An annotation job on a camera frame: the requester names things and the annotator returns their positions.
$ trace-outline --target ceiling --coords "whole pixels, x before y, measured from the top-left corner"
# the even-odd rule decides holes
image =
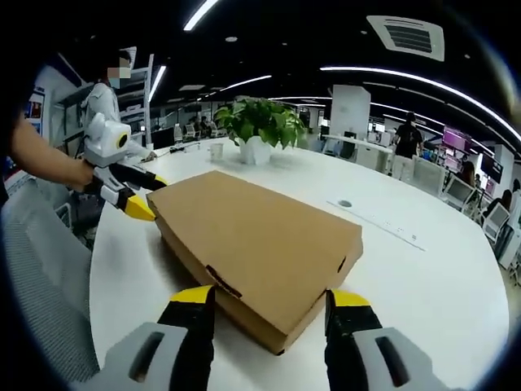
[[[226,101],[238,94],[328,97],[334,84],[354,84],[364,86],[372,102],[413,110],[463,130],[476,140],[507,142],[511,149],[521,151],[521,142],[498,120],[439,87],[382,73],[320,70],[326,66],[371,67],[425,77],[469,95],[512,125],[521,70],[521,57],[508,44],[518,35],[515,13],[509,9],[512,3],[502,5],[503,0],[498,0],[495,7],[468,9],[468,2],[441,1],[411,6],[411,2],[375,0],[220,0],[191,32],[184,32],[183,26],[203,2],[148,2],[145,10],[107,9],[123,21],[119,28],[115,27],[117,22],[100,27],[86,15],[75,20],[73,33],[63,41],[61,51],[86,80],[90,78],[92,49],[101,43],[115,48],[137,46],[138,67],[146,65],[147,55],[154,53],[155,65],[166,65],[167,71],[153,106],[171,99],[182,99],[183,105],[197,98]],[[444,61],[386,49],[368,15],[401,16],[441,26]],[[238,40],[227,42],[227,37]],[[518,80],[512,82],[510,74]],[[264,75],[272,77],[204,98],[217,87]],[[185,85],[204,88],[180,91]],[[326,100],[318,103],[331,104]],[[403,113],[377,106],[371,108],[373,114],[403,117]],[[429,121],[427,126],[443,128]]]

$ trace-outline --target white pot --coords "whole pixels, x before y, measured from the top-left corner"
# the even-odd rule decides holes
[[[241,161],[247,165],[265,165],[271,157],[271,146],[264,143],[260,136],[250,137],[245,143],[238,138]]]

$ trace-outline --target brown cardboard box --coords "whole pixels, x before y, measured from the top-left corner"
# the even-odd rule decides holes
[[[274,354],[362,254],[360,226],[218,171],[154,191],[148,203],[186,268],[219,284],[217,303]]]

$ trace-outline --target office floor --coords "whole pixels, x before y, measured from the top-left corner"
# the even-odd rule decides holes
[[[521,287],[514,286],[514,281],[509,279],[508,272],[500,267],[501,276],[505,283],[506,299],[510,313],[510,332],[518,327],[521,322]]]

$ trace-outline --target white cup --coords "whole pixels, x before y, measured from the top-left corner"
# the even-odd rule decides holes
[[[222,160],[223,143],[215,143],[210,146],[210,161]]]

